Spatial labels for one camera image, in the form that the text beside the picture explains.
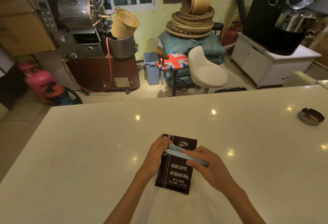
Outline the flag pattern stool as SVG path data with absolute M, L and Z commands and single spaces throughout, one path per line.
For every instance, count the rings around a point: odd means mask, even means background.
M 172 71 L 172 97 L 175 97 L 178 71 L 189 66 L 188 57 L 180 53 L 166 55 L 161 46 L 157 47 L 156 53 L 158 57 L 157 68 L 162 72 Z

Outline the steel cooling bin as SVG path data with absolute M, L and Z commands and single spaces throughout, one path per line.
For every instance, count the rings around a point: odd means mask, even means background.
M 134 56 L 140 51 L 134 36 L 121 40 L 109 39 L 108 46 L 110 57 L 117 59 L 125 59 Z

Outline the pile of blue-green sacks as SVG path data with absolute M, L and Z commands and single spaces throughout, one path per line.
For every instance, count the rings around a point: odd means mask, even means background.
M 196 39 L 179 37 L 170 34 L 168 31 L 163 31 L 159 35 L 159 40 L 165 54 L 181 53 L 188 55 L 192 48 L 200 45 L 203 48 L 206 59 L 210 62 L 221 65 L 227 59 L 226 51 L 213 31 L 206 37 Z M 166 71 L 163 73 L 163 76 L 168 87 L 172 87 L 173 71 Z M 179 70 L 176 82 L 177 89 L 182 91 L 188 89 L 191 85 L 194 85 L 194 82 L 191 78 L 190 69 L 186 67 Z

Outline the person's right forearm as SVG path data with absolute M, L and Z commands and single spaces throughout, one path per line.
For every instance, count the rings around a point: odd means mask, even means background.
M 243 224 L 267 224 L 238 184 L 225 185 L 220 192 L 230 202 Z

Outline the pink gas cylinder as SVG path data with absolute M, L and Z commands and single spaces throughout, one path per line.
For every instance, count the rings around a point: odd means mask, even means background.
M 19 64 L 19 69 L 25 75 L 25 83 L 34 94 L 46 102 L 56 102 L 65 93 L 65 88 L 48 71 L 42 69 L 36 62 L 27 61 Z

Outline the tall woven basket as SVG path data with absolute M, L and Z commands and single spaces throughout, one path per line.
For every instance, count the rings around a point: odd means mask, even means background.
M 117 7 L 115 9 L 115 17 L 111 28 L 113 37 L 118 40 L 132 37 L 139 27 L 139 21 L 131 12 Z

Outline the black coffee roaster machine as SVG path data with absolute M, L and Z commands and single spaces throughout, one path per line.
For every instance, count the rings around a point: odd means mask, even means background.
M 318 0 L 253 0 L 242 33 L 271 53 L 292 55 L 317 21 Z

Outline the blue trash bin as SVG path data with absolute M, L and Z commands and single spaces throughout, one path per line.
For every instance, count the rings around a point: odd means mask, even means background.
M 149 85 L 159 84 L 159 69 L 157 67 L 158 55 L 156 52 L 145 52 L 144 63 L 146 66 L 146 72 Z

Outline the black bag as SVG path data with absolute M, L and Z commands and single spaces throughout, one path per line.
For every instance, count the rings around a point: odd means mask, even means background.
M 17 99 L 22 97 L 28 89 L 25 83 L 25 74 L 17 64 L 0 77 L 0 103 L 8 110 L 12 110 Z

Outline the person's left hand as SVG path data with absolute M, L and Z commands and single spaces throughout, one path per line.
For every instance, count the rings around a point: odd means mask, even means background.
M 158 172 L 161 164 L 161 156 L 169 144 L 173 144 L 173 142 L 168 137 L 162 135 L 151 144 L 146 158 L 139 169 L 141 175 L 148 181 Z

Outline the light blue bag clip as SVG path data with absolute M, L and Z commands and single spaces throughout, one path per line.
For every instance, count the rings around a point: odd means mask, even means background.
M 184 151 L 185 149 L 175 146 L 174 144 L 169 143 L 166 150 L 167 150 L 168 155 L 173 155 L 173 156 L 176 156 L 176 157 L 179 157 L 182 159 L 186 159 L 186 160 L 197 161 L 197 162 L 203 164 L 204 166 L 210 165 L 208 162 L 206 162 L 204 160 L 199 160 L 197 158 L 194 158 L 192 156 L 189 156 L 189 155 L 183 153 L 182 151 Z

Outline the dark brown coffee bag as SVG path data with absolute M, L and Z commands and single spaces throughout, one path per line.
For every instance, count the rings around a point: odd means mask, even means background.
M 185 150 L 194 150 L 197 140 L 176 135 L 163 134 L 168 137 L 175 146 Z M 186 159 L 168 155 L 167 162 L 161 162 L 158 169 L 155 186 L 174 190 L 188 195 L 191 186 L 193 168 L 186 165 Z

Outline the white bar chair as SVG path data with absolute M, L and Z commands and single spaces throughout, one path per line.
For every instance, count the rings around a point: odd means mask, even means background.
M 227 84 L 225 70 L 207 60 L 201 46 L 190 50 L 188 61 L 191 78 L 196 85 L 203 87 L 203 94 L 207 94 L 210 88 L 221 88 Z

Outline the white low cabinet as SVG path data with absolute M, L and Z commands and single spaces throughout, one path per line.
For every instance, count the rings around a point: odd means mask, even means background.
M 231 59 L 260 89 L 283 85 L 293 72 L 305 72 L 321 56 L 303 45 L 299 45 L 292 55 L 277 55 L 238 32 Z

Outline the black round stool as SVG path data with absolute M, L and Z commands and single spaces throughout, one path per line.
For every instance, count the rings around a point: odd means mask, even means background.
M 214 22 L 214 25 L 211 30 L 214 31 L 214 35 L 218 37 L 219 41 L 221 40 L 223 29 L 224 29 L 223 23 Z

